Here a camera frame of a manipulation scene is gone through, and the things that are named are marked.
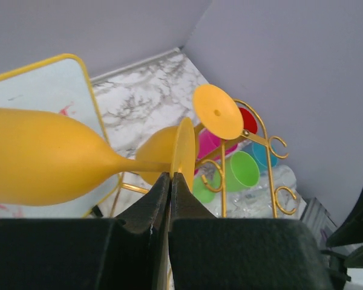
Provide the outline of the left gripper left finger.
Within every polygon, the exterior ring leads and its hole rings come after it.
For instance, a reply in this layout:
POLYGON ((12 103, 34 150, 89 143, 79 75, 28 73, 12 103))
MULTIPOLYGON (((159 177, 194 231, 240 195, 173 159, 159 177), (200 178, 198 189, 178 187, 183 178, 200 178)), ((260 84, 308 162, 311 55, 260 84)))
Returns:
POLYGON ((0 289, 165 289, 170 185, 113 218, 0 219, 0 289))

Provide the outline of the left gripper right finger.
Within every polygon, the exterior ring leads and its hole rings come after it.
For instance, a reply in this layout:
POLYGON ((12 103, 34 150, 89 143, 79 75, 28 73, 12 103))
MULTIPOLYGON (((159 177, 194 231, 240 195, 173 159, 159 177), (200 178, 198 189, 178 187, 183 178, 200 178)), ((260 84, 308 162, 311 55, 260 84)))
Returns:
POLYGON ((218 218, 172 179, 169 258, 176 289, 332 289, 300 221, 218 218))

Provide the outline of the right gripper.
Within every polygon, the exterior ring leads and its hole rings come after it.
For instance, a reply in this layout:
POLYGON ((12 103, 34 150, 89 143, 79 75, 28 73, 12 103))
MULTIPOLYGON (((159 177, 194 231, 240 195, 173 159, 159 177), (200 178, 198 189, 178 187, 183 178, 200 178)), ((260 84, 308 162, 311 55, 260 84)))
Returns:
MULTIPOLYGON (((343 224, 327 239, 329 248, 363 243, 363 188, 359 198, 343 224)), ((363 268, 363 246, 348 257, 332 250, 321 250, 327 257, 327 271, 333 283, 351 281, 347 268, 363 268)))

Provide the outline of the green wine glass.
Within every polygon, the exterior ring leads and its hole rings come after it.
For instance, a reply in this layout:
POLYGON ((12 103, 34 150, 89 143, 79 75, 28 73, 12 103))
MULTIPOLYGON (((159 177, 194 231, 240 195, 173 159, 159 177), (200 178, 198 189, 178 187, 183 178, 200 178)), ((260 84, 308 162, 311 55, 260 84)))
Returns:
MULTIPOLYGON (((243 151, 235 152, 225 162, 226 192, 240 192, 258 184, 260 170, 253 157, 243 151)), ((215 193, 203 183, 201 177, 194 179, 193 195, 202 203, 210 203, 215 193)))

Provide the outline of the orange wine glass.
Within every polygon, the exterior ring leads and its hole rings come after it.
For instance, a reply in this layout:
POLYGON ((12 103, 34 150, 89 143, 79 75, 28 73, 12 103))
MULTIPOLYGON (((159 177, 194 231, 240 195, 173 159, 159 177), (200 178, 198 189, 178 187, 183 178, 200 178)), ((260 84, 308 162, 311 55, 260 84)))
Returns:
POLYGON ((0 108, 0 203, 54 205, 79 198, 120 172, 183 173, 194 178, 195 134, 184 118, 172 139, 171 161, 117 154, 95 131, 47 111, 0 108))
POLYGON ((244 123, 241 112, 235 101, 219 87, 211 84, 199 86, 193 93, 192 103, 200 119, 198 126, 185 117, 178 126, 158 130, 137 149, 135 160, 165 163, 168 166, 155 172, 136 171, 148 184, 153 185, 162 172, 171 175, 177 172, 182 173, 192 190, 201 129, 207 129, 222 140, 234 140, 242 133, 244 123))

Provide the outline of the pink wine glass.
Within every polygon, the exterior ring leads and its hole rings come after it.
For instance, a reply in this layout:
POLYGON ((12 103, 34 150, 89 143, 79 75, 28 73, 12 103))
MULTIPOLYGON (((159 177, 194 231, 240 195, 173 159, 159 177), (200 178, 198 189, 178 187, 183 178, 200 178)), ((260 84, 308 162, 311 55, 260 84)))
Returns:
POLYGON ((201 160, 220 146, 220 139, 207 129, 200 127, 200 125, 194 127, 194 132, 197 134, 195 137, 195 154, 197 161, 201 160))

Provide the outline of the teal wine glass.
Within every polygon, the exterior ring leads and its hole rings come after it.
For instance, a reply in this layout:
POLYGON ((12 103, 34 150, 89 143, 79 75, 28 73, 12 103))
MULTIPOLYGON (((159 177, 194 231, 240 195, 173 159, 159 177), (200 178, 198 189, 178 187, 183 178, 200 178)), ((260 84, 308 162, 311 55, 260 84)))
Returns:
MULTIPOLYGON (((260 171, 266 171, 268 168, 266 147, 258 143, 252 143, 252 156, 260 168, 260 171)), ((278 158, 272 153, 270 153, 270 165, 272 167, 278 165, 278 158)))

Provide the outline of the red wine glass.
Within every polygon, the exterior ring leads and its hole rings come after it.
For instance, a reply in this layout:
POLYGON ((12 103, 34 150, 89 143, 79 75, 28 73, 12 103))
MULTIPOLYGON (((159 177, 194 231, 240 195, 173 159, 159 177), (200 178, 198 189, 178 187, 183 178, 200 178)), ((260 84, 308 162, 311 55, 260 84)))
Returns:
POLYGON ((243 129, 253 134, 258 132, 258 125, 255 117, 245 108, 239 108, 243 117, 243 129))

